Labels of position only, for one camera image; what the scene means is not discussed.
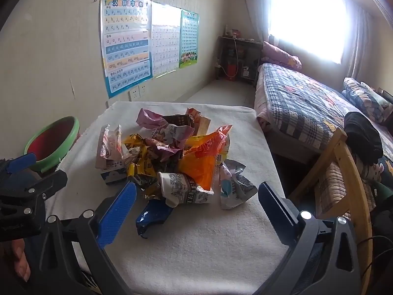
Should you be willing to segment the person's left hand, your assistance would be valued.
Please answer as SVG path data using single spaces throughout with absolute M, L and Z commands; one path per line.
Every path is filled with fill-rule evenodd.
M 31 275 L 31 269 L 25 255 L 24 239 L 13 240 L 11 242 L 11 249 L 14 255 L 14 268 L 18 277 L 27 282 Z

